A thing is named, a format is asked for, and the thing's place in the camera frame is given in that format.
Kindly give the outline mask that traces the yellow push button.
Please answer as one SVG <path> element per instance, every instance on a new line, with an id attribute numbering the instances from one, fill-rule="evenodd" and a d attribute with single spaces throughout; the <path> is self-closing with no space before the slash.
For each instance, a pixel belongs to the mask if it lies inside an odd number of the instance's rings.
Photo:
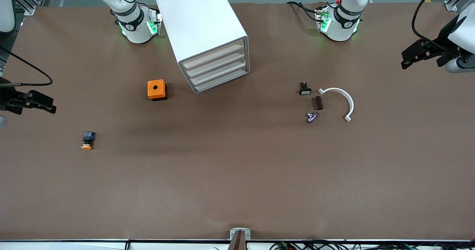
<path id="1" fill-rule="evenodd" d="M 95 132 L 92 131 L 86 131 L 83 134 L 83 145 L 81 146 L 81 149 L 84 150 L 92 150 L 94 148 L 94 141 L 95 141 Z"/>

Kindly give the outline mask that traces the orange box with hole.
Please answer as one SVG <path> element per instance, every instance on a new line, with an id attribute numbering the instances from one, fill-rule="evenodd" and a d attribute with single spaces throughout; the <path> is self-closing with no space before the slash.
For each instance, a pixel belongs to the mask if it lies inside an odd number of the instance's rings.
<path id="1" fill-rule="evenodd" d="M 167 84 L 163 79 L 150 80 L 147 82 L 147 96 L 152 101 L 168 99 Z"/>

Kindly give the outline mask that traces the white curved plastic bracket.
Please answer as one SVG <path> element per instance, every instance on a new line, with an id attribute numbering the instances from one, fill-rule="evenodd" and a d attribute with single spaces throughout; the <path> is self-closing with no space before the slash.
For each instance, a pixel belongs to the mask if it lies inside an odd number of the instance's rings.
<path id="1" fill-rule="evenodd" d="M 342 95 L 347 100 L 347 102 L 349 104 L 349 112 L 346 114 L 344 119 L 347 122 L 351 122 L 351 120 L 352 120 L 351 115 L 354 112 L 355 104 L 354 104 L 353 98 L 351 97 L 351 95 L 347 91 L 345 91 L 341 88 L 326 88 L 326 89 L 320 88 L 318 90 L 318 92 L 319 92 L 320 95 L 324 95 L 324 94 L 329 93 L 329 92 L 335 92 L 335 93 L 338 93 L 338 94 Z"/>

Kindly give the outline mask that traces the grey metal mount bracket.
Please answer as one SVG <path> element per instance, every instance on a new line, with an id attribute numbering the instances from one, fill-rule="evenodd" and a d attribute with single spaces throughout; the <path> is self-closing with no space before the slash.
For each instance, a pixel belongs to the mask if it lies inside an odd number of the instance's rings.
<path id="1" fill-rule="evenodd" d="M 244 227 L 234 227 L 229 231 L 229 239 L 233 240 L 235 236 L 238 236 L 241 240 L 251 240 L 251 230 Z"/>

